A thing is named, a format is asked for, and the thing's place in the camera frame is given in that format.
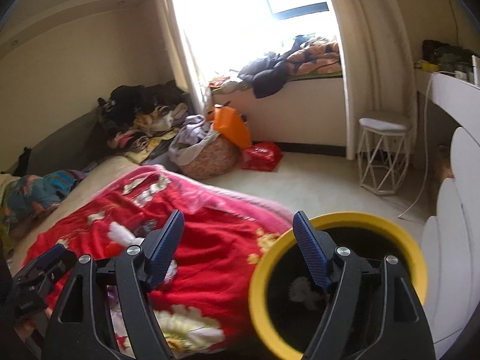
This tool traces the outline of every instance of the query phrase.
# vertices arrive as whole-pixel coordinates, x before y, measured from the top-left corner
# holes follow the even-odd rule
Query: yellow bucket
[[[317,230],[327,231],[337,245],[351,248],[358,256],[375,260],[389,254],[397,256],[409,271],[420,302],[425,302],[427,266],[417,243],[404,229],[376,215],[360,212],[336,212],[310,221]],[[290,316],[297,315],[299,319],[290,323],[286,320],[289,314],[284,312],[287,305],[278,307],[279,299],[288,300],[285,292],[289,292],[289,283],[277,285],[277,282],[289,281],[296,275],[310,275],[296,244],[290,229],[260,259],[250,282],[253,326],[263,344],[282,360],[302,358],[301,351],[306,349],[323,312],[308,311],[302,316],[291,309]],[[282,310],[273,312],[275,307]]]

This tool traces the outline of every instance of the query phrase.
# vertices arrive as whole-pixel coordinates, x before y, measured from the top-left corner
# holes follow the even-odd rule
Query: floor
[[[409,169],[397,195],[378,197],[358,186],[358,168],[345,158],[316,154],[284,153],[278,168],[271,173],[236,169],[206,181],[285,205],[293,212],[303,210],[309,218],[337,211],[362,211],[395,222],[420,242],[423,225],[430,216],[425,194],[404,218],[416,198],[423,172]]]

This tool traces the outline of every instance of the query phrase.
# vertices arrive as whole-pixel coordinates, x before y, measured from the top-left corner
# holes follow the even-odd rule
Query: beige curtain
[[[175,82],[180,89],[190,94],[195,112],[205,114],[212,104],[212,93],[195,60],[188,34],[182,25],[182,5],[176,4],[175,0],[155,2]]]
[[[348,159],[354,159],[358,120],[367,111],[395,111],[417,135],[417,90],[407,31],[396,0],[331,0],[338,21],[347,117]]]

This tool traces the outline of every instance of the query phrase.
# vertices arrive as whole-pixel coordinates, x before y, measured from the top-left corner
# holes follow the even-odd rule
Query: white cable
[[[417,195],[417,198],[414,200],[414,202],[408,207],[404,212],[402,212],[397,218],[403,219],[402,216],[404,216],[407,212],[409,212],[415,204],[418,203],[420,200],[420,197],[422,196],[423,190],[425,189],[425,184],[427,183],[427,178],[428,178],[428,139],[427,139],[427,107],[428,107],[428,97],[430,95],[430,87],[431,87],[431,82],[433,78],[440,73],[445,73],[445,74],[452,74],[455,75],[452,72],[449,71],[438,71],[436,73],[433,73],[432,76],[430,77],[430,80],[428,81],[427,85],[427,92],[425,93],[425,105],[423,107],[423,144],[425,146],[425,175],[423,176],[423,183],[421,184],[420,192]]]

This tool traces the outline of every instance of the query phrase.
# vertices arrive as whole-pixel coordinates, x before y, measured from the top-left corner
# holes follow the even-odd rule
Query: white stool
[[[409,168],[410,122],[395,112],[373,111],[359,123],[357,160],[360,186],[377,195],[394,194]]]

